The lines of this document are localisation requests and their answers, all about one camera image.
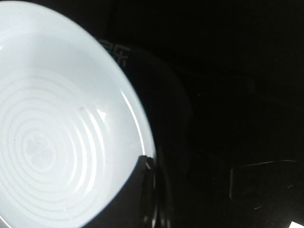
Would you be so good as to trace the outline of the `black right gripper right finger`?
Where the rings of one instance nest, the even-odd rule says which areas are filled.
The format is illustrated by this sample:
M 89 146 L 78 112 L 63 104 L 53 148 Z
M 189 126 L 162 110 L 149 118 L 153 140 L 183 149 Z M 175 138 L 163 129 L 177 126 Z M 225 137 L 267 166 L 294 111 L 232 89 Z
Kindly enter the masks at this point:
M 157 196 L 157 227 L 173 227 L 173 199 L 171 183 L 166 166 L 163 148 L 156 151 L 156 196 Z

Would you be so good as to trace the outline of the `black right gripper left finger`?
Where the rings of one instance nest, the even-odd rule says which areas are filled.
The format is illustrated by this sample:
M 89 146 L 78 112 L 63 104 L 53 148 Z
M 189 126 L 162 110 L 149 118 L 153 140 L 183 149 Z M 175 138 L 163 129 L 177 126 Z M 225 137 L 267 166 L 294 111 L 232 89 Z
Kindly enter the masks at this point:
M 130 177 L 111 202 L 90 222 L 91 228 L 154 226 L 153 159 L 139 156 Z

